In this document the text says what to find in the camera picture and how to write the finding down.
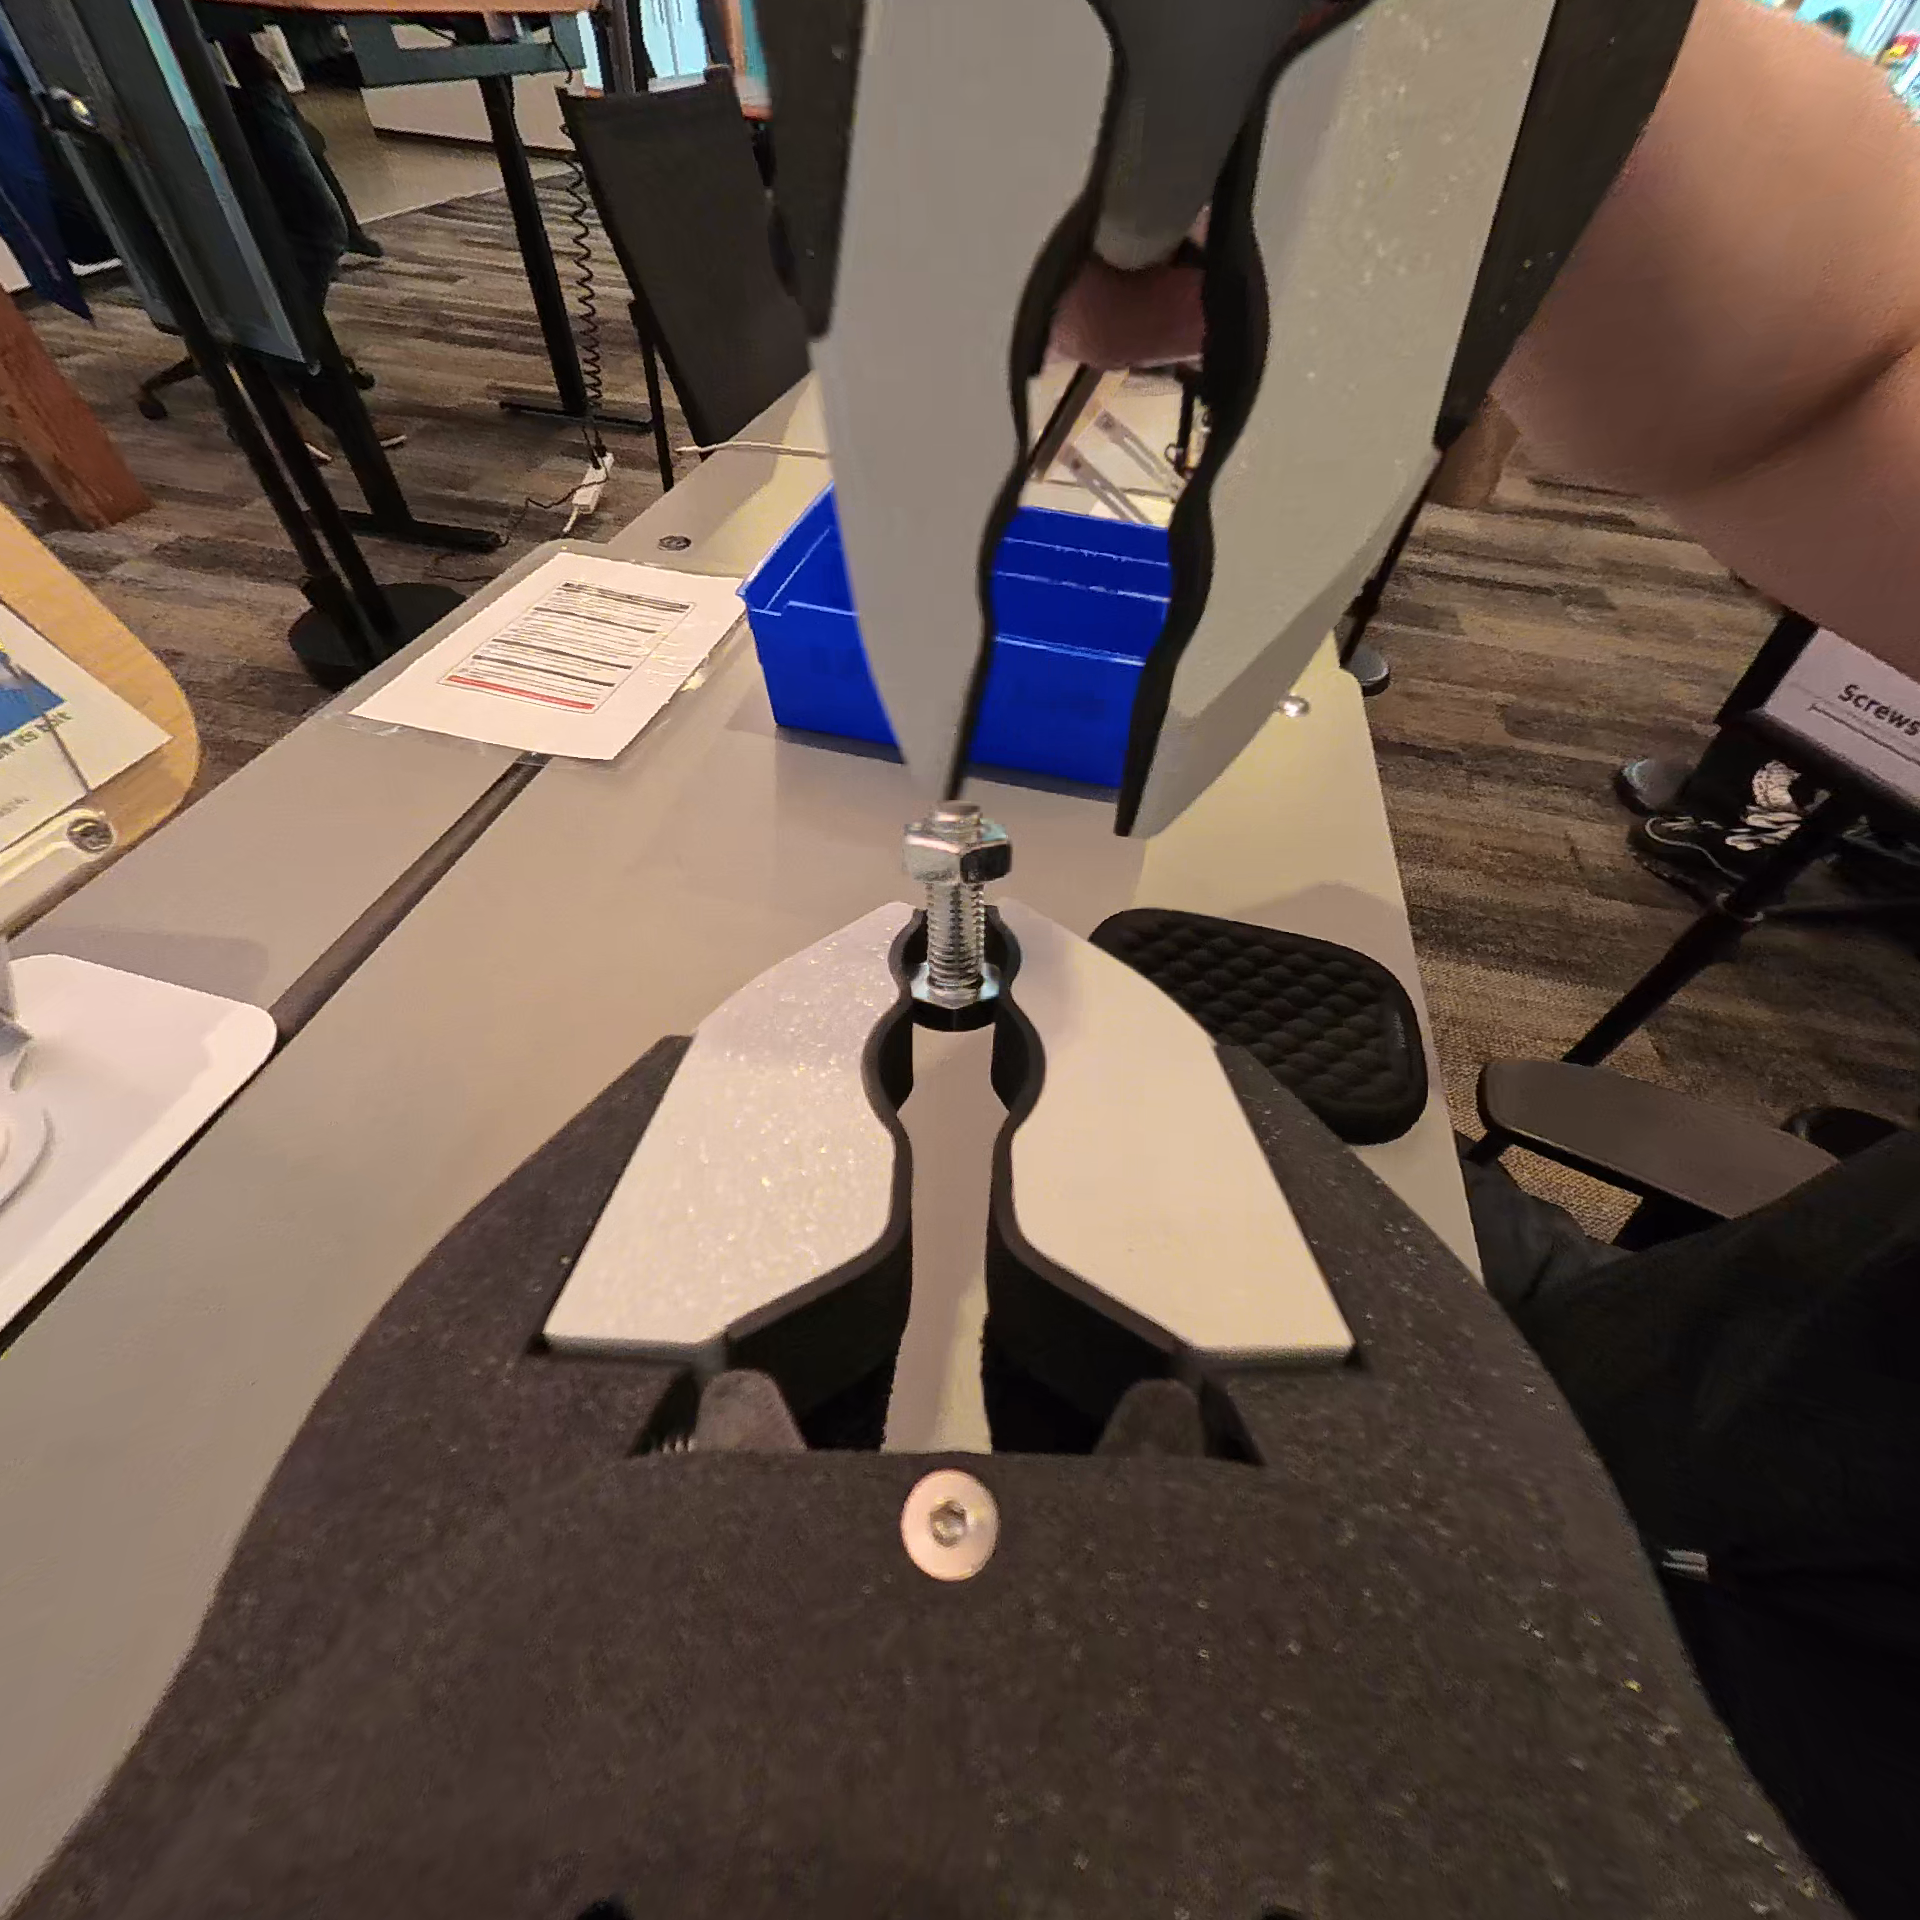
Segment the steel hex nut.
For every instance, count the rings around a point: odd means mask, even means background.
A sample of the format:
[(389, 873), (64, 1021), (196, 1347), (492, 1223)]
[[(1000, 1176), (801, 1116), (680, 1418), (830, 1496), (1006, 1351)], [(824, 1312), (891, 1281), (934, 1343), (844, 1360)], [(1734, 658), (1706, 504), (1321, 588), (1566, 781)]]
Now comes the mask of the steel hex nut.
[(991, 819), (922, 819), (901, 837), (905, 876), (924, 889), (978, 889), (1012, 873), (1012, 839)]

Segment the black textured wrist pad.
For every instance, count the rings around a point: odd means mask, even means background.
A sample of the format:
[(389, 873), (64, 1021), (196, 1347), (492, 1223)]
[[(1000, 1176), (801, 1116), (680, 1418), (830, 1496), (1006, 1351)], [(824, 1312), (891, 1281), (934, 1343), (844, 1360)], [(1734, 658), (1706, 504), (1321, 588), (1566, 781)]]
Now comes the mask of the black textured wrist pad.
[(1158, 985), (1213, 1045), (1250, 1055), (1337, 1139), (1395, 1141), (1423, 1116), (1419, 1020), (1373, 956), (1156, 903), (1109, 914), (1090, 942)]

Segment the steel hex bolt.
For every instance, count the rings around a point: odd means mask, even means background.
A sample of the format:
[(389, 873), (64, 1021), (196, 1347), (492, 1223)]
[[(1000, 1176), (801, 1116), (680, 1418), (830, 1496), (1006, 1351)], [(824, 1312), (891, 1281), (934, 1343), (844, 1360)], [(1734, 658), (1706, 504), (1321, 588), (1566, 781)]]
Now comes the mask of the steel hex bolt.
[[(967, 801), (934, 802), (922, 819), (967, 816), (990, 819), (977, 802)], [(990, 889), (997, 882), (978, 889), (912, 885), (922, 891), (924, 927), (924, 959), (908, 978), (915, 1021), (937, 1030), (991, 1029), (1002, 1000), (1002, 969), (990, 959)]]

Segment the black high-back chair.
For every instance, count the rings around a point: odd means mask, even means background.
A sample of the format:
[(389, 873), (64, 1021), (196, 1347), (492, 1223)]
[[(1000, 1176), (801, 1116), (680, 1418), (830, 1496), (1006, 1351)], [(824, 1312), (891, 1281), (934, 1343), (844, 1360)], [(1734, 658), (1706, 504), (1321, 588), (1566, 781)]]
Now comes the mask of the black high-back chair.
[(645, 397), (659, 405), (668, 382), (691, 448), (723, 445), (806, 375), (732, 69), (566, 94), (561, 124), (630, 288)]

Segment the black stanchion post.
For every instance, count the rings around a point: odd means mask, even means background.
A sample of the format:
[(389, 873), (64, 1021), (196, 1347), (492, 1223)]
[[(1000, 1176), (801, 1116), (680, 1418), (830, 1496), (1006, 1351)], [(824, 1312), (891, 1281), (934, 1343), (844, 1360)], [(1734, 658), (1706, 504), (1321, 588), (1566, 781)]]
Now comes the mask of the black stanchion post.
[(1798, 611), (1766, 633), (1757, 657), (1718, 708), (1718, 731), (1698, 759), (1637, 757), (1616, 769), (1616, 801), (1641, 819), (1698, 819), (1719, 828), (1742, 824), (1753, 808), (1788, 808), (1791, 775), (1753, 739), (1740, 715), (1757, 708), (1775, 688), (1788, 664), (1804, 651), (1816, 621)]
[(1372, 633), (1372, 622), (1373, 622), (1376, 608), (1384, 600), (1384, 590), (1395, 580), (1403, 546), (1419, 520), (1419, 508), (1423, 508), (1432, 482), (1437, 482), (1437, 467), (1427, 472), (1419, 489), (1410, 497), (1410, 507), (1406, 507), (1403, 520), (1396, 523), (1390, 541), (1376, 556), (1376, 565), (1372, 569), (1365, 585), (1354, 590), (1354, 600), (1349, 603), (1349, 611), (1343, 614), (1343, 621), (1335, 628), (1337, 664), (1358, 682), (1360, 695), (1376, 695), (1390, 682), (1390, 667), (1382, 657), (1382, 651), (1369, 641), (1369, 633)]

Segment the blue hanging garment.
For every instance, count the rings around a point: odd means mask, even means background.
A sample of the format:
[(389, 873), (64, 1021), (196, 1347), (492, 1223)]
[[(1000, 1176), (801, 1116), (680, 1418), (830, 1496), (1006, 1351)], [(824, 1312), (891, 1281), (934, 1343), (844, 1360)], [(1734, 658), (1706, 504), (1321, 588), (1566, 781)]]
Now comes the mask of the blue hanging garment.
[(4, 251), (12, 255), (21, 285), (39, 301), (92, 322), (77, 265), (101, 257), (96, 239), (12, 49), (4, 42)]

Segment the person's right forearm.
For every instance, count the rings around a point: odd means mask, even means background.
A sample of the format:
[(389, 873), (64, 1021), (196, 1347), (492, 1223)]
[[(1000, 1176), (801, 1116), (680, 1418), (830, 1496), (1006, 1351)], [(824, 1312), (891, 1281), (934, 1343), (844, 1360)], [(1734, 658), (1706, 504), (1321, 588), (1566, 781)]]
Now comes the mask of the person's right forearm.
[(1916, 119), (1880, 71), (1698, 3), (1494, 397), (1551, 470), (1912, 678)]

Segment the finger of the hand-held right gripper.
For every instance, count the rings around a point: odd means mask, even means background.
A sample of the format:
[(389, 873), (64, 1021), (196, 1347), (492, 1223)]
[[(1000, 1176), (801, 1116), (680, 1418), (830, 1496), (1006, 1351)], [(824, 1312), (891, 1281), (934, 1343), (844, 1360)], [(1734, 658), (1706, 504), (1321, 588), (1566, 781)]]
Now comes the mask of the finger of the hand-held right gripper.
[(1210, 417), (1115, 833), (1171, 826), (1301, 678), (1437, 467), (1437, 415), (1551, 3), (1365, 3), (1277, 75), (1216, 196), (1261, 368)]
[(1029, 291), (1090, 193), (1092, 3), (824, 3), (808, 132), (840, 215), (812, 368), (856, 622), (922, 802), (967, 769), (985, 565), (1018, 497)]

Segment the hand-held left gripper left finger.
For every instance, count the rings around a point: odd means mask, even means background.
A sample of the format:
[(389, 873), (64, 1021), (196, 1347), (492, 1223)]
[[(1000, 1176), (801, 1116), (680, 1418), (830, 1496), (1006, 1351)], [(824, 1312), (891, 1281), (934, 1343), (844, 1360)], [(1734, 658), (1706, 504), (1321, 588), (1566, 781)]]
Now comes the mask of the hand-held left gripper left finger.
[(707, 1367), (881, 1246), (901, 1137), (869, 1047), (912, 916), (873, 907), (698, 1021), (548, 1308), (548, 1347)]

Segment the blue plastic bin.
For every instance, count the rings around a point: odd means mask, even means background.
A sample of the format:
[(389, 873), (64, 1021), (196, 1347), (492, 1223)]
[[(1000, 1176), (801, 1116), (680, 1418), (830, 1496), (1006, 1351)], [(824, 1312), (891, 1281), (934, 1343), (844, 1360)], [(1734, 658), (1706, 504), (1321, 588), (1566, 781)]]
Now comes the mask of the blue plastic bin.
[[(1115, 788), (1169, 590), (1164, 530), (1021, 507), (991, 569), (997, 658), (974, 763)], [(738, 593), (781, 728), (893, 743), (856, 622), (833, 489)]]

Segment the colour printed instruction sheet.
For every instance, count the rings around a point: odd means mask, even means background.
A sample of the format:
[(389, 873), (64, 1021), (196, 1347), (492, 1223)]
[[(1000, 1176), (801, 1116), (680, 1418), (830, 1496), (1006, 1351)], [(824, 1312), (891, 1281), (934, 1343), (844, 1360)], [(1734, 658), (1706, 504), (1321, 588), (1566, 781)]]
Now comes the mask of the colour printed instruction sheet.
[(4, 608), (4, 852), (165, 742), (153, 718)]

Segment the black office chair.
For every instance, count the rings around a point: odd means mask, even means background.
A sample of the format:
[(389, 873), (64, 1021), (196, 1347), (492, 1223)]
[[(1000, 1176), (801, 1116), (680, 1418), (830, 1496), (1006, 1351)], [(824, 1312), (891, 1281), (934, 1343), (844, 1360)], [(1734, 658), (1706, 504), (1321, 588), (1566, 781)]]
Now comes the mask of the black office chair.
[(1817, 1141), (1597, 1063), (1491, 1061), (1477, 1109), (1480, 1162), (1521, 1150), (1655, 1215), (1712, 1223), (1764, 1212), (1839, 1166)]

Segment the paper sheet in plastic sleeve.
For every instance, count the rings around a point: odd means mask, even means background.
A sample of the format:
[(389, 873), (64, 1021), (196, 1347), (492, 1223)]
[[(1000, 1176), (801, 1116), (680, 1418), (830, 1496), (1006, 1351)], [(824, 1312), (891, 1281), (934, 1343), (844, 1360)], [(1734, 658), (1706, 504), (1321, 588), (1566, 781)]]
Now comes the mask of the paper sheet in plastic sleeve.
[(615, 759), (741, 614), (741, 577), (548, 541), (350, 711), (513, 754)]

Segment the rounded wooden board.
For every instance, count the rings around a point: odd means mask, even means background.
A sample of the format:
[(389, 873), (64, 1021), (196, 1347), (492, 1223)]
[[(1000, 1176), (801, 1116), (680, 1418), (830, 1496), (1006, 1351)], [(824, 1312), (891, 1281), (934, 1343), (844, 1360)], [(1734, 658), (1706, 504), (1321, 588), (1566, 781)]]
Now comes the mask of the rounded wooden board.
[(4, 507), (4, 608), (153, 718), (171, 742), (77, 808), (4, 852), (4, 934), (15, 934), (172, 819), (199, 781), (199, 725), (172, 672)]

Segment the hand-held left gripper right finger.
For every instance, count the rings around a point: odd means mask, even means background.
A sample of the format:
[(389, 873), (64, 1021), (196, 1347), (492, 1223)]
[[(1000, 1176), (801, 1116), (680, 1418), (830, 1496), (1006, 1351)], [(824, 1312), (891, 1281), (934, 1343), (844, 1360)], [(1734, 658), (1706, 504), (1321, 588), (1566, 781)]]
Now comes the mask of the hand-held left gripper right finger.
[(1026, 1372), (1283, 1372), (1354, 1334), (1207, 1030), (1010, 901), (990, 1330)]

